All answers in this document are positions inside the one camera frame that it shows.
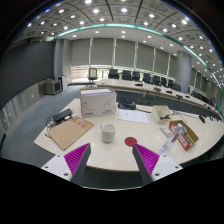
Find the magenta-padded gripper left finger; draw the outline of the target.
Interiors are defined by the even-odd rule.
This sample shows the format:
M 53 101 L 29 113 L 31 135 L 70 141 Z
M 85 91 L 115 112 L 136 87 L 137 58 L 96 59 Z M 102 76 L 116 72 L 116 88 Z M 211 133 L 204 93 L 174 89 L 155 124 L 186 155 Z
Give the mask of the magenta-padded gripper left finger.
M 65 155 L 55 155 L 42 169 L 77 185 L 82 184 L 91 145 L 84 144 Z

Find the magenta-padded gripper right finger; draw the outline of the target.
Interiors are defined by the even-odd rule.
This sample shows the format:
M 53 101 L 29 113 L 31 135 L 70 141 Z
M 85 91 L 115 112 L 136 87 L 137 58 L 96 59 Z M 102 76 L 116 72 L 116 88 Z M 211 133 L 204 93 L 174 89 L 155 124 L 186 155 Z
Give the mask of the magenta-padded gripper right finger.
M 158 155 L 139 144 L 133 145 L 132 153 L 135 157 L 144 185 L 164 178 L 182 169 L 182 167 L 168 155 Z

